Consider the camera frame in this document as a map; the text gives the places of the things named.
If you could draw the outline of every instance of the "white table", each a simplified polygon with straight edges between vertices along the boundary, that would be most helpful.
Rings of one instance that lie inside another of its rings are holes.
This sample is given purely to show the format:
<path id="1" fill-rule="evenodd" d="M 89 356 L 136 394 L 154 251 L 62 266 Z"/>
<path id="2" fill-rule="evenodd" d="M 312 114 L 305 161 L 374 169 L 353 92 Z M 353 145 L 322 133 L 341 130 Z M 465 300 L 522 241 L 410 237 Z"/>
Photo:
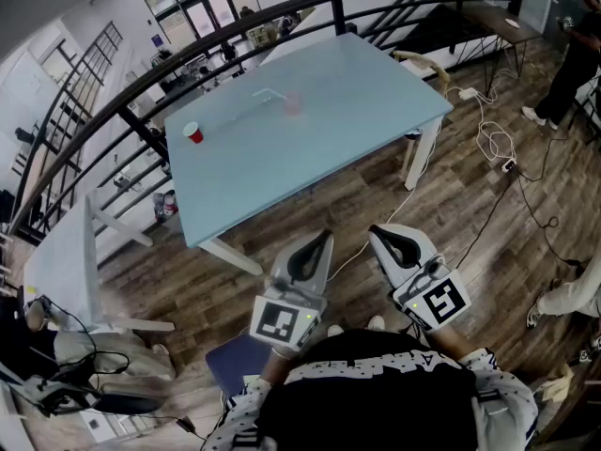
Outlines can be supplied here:
<path id="1" fill-rule="evenodd" d="M 255 275 L 261 266 L 217 236 L 408 132 L 424 133 L 413 189 L 453 106 L 353 34 L 250 70 L 165 120 L 186 242 Z M 198 122 L 205 139 L 182 134 Z"/>
<path id="2" fill-rule="evenodd" d="M 102 312 L 96 260 L 93 219 L 113 227 L 146 246 L 152 240 L 93 206 L 84 196 L 52 229 L 24 266 L 24 297 L 32 301 L 45 295 L 76 316 L 88 329 L 125 328 L 145 331 L 173 331 L 172 322 L 107 316 Z M 35 294 L 28 291 L 34 288 Z M 82 331 L 81 325 L 65 317 L 65 329 Z"/>

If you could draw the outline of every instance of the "white patterned sleeve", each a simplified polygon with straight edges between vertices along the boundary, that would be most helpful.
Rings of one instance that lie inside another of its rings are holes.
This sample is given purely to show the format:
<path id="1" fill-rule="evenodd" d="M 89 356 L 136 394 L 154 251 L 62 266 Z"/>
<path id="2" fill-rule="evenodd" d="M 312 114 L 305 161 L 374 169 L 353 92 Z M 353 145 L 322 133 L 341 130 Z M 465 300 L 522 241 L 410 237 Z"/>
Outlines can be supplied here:
<path id="1" fill-rule="evenodd" d="M 523 451 L 535 426 L 538 409 L 532 391 L 497 366 L 495 354 L 475 350 L 459 361 L 476 375 L 478 421 L 488 451 Z"/>
<path id="2" fill-rule="evenodd" d="M 227 399 L 225 413 L 208 436 L 203 450 L 259 449 L 258 428 L 254 421 L 270 390 L 271 384 L 259 378 L 250 382 L 239 395 Z"/>

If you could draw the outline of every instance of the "white pants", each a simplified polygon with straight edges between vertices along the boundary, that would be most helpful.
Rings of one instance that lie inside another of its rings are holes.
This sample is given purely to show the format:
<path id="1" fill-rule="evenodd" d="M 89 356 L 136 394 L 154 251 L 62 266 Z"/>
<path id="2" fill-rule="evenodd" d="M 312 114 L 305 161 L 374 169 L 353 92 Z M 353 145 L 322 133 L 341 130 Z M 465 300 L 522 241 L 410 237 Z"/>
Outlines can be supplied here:
<path id="1" fill-rule="evenodd" d="M 97 350 L 121 352 L 130 358 L 125 374 L 137 377 L 161 377 L 172 380 L 176 371 L 169 356 L 148 349 L 144 341 L 133 333 L 92 334 Z M 74 363 L 94 352 L 94 346 L 85 333 L 56 334 L 54 354 L 59 364 Z M 127 364 L 127 359 L 119 354 L 97 354 L 94 366 L 97 371 L 112 372 Z"/>
<path id="2" fill-rule="evenodd" d="M 579 279 L 546 292 L 538 301 L 541 314 L 560 316 L 578 311 L 599 317 L 601 309 L 601 242 L 594 251 L 593 259 Z"/>

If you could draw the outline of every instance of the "power strip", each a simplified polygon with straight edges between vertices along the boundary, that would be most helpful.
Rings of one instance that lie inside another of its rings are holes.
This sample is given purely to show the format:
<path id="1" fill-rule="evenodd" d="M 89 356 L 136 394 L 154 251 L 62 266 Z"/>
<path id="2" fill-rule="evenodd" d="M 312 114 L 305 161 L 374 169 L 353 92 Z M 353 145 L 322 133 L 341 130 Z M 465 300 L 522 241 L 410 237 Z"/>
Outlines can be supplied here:
<path id="1" fill-rule="evenodd" d="M 459 92 L 459 97 L 462 101 L 468 101 L 469 99 L 474 99 L 478 95 L 478 91 L 474 87 L 466 88 L 465 90 L 461 90 Z"/>
<path id="2" fill-rule="evenodd" d="M 516 168 L 516 159 L 509 159 L 508 161 L 505 161 L 505 163 L 501 166 L 501 170 L 503 171 L 503 173 L 507 174 L 507 172 L 511 172 L 513 169 Z"/>

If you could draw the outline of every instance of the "light blue table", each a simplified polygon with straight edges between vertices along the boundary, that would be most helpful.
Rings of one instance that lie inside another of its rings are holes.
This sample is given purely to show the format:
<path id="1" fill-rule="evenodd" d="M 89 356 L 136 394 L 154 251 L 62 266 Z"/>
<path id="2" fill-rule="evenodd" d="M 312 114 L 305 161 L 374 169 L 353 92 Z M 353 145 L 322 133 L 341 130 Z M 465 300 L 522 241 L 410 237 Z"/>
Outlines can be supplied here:
<path id="1" fill-rule="evenodd" d="M 412 189 L 453 106 L 353 34 L 244 73 L 165 120 L 181 223 L 190 247 L 259 275 L 216 239 L 230 227 L 421 127 Z M 198 122 L 204 141 L 182 134 Z"/>

